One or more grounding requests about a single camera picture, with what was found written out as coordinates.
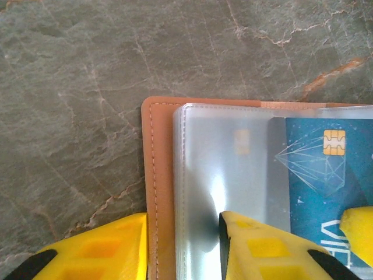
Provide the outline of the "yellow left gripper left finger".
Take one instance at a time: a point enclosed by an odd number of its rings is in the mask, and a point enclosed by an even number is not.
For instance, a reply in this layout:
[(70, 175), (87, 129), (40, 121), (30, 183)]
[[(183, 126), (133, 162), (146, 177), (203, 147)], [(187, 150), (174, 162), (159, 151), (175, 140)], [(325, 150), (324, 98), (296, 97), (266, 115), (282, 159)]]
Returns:
[(147, 215), (136, 213), (50, 244), (6, 279), (146, 279)]

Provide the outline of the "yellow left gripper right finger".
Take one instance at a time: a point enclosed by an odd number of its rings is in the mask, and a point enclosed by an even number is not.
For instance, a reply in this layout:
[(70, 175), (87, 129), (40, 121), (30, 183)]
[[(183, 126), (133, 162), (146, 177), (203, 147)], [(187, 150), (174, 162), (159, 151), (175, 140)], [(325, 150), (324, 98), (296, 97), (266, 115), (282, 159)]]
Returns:
[(323, 247), (235, 212), (219, 215), (223, 279), (358, 279)]

